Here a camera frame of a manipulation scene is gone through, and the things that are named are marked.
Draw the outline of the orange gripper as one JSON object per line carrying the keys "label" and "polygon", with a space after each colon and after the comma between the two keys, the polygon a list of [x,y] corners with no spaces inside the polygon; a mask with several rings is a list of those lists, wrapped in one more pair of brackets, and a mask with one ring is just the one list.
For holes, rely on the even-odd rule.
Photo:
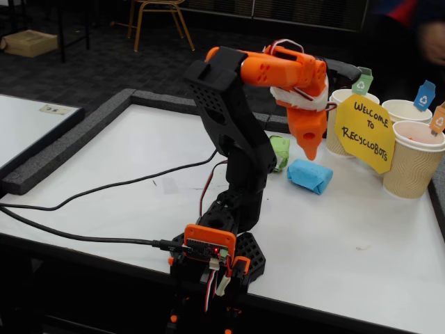
{"label": "orange gripper", "polygon": [[317,150],[327,128],[326,110],[304,110],[287,108],[289,131],[296,136],[297,144],[308,160],[316,158]]}

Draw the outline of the blurred person hand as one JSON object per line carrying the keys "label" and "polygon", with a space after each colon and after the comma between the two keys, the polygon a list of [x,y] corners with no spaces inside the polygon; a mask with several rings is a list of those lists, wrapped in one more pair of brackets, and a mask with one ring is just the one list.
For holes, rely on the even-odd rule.
{"label": "blurred person hand", "polygon": [[444,66],[444,36],[444,22],[428,22],[419,29],[419,42],[423,56],[435,65]]}

